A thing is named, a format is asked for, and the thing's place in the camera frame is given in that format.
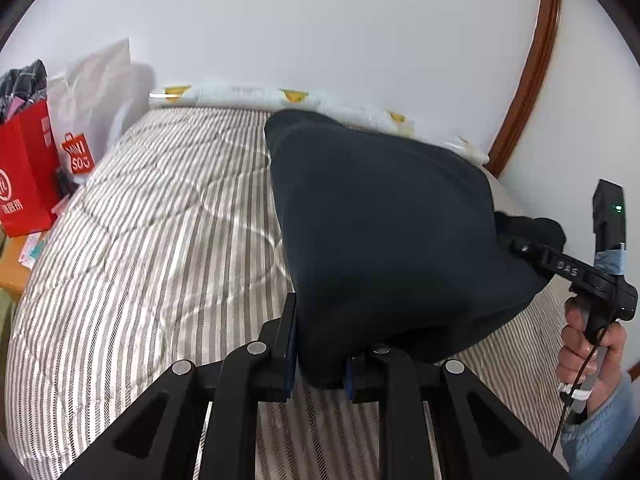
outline shopping bag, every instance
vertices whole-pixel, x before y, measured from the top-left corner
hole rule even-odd
[[[95,167],[94,158],[91,156],[84,134],[75,137],[73,134],[65,134],[65,142],[61,146],[69,154],[71,173],[74,175],[91,173]]]
[[[46,101],[0,126],[0,223],[9,237],[52,227],[59,166]]]
[[[129,126],[135,103],[133,83],[129,40],[107,46],[49,77],[47,103],[58,155],[78,184]]]

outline sleeve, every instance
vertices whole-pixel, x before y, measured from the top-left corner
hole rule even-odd
[[[561,442],[572,479],[598,480],[616,457],[638,416],[634,413],[631,378],[622,381],[609,399],[581,424],[565,424]]]

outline bed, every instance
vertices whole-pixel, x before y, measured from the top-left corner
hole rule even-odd
[[[8,439],[34,478],[57,478],[174,361],[223,359],[279,316],[292,286],[271,193],[268,116],[151,110],[73,196],[9,345]],[[497,208],[521,213],[487,179]],[[547,447],[561,408],[554,368],[563,299],[552,281],[458,356]],[[375,404],[352,405],[343,391],[297,377],[287,404],[260,406],[256,478],[377,478],[377,423]]]

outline person's arm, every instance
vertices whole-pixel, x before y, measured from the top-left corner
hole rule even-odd
[[[585,339],[584,319],[575,298],[565,304],[567,326],[562,330],[562,347],[558,355],[556,376],[572,384],[591,351]],[[613,323],[601,345],[609,348],[593,391],[587,401],[588,418],[574,424],[570,417],[562,428],[562,453],[569,466],[569,475],[580,480],[598,480],[624,445],[637,415],[634,413],[631,379],[622,373],[622,353],[626,331],[620,323]],[[585,372],[593,374],[595,362]]]

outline green fabric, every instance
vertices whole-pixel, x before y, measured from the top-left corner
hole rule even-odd
[[[6,435],[4,419],[4,371],[6,369],[6,353],[11,334],[11,320],[14,312],[14,302],[9,295],[0,288],[0,432]]]

